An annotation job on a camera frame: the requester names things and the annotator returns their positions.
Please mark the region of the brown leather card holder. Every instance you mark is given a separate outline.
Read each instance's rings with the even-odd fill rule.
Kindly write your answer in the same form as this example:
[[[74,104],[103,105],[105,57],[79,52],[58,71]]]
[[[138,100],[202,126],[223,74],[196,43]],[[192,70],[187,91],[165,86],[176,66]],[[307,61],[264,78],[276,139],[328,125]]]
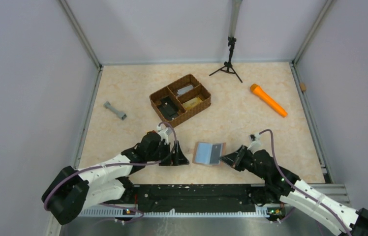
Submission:
[[[192,163],[198,164],[198,165],[213,166],[213,165],[209,165],[211,149],[212,149],[213,144],[215,143],[196,142],[194,152],[193,152]],[[225,153],[226,153],[226,143],[223,143],[222,156],[224,156]]]

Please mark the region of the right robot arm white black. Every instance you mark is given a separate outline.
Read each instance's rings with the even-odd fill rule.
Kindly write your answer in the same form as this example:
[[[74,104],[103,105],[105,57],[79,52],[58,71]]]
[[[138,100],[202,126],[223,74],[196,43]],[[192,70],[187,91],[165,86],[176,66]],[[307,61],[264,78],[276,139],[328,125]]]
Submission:
[[[289,204],[307,214],[337,236],[368,236],[368,210],[341,204],[310,186],[298,175],[277,166],[262,149],[252,152],[246,146],[222,156],[221,161],[241,172],[249,171],[265,182],[266,196]]]

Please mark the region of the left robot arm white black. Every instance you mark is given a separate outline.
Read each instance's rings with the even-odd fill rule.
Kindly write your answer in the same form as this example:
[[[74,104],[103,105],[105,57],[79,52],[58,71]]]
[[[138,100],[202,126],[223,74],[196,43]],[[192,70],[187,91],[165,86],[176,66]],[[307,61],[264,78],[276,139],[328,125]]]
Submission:
[[[84,209],[128,195],[133,189],[128,177],[146,166],[188,164],[179,141],[171,143],[165,134],[148,132],[141,142],[105,162],[82,169],[64,167],[41,200],[44,209],[65,225]]]

